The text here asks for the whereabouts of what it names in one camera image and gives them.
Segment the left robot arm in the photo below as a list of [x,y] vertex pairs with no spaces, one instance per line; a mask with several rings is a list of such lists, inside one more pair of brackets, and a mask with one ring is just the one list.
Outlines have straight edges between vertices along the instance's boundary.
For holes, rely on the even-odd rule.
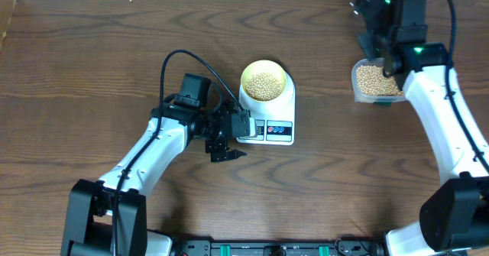
[[243,156],[228,140],[253,136],[257,126],[232,100],[206,109],[206,97],[171,94],[153,109],[147,129],[127,155],[97,181],[79,180],[70,192],[63,255],[172,255],[173,239],[147,227],[147,198],[172,160],[193,139],[213,162]]

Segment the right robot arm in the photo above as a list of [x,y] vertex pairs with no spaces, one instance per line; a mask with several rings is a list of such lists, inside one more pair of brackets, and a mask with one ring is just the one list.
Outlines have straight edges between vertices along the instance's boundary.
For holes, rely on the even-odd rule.
[[459,254],[488,244],[488,144],[462,92],[454,47],[427,41],[426,0],[355,0],[368,60],[381,58],[422,122],[440,187],[411,225],[385,234],[375,255]]

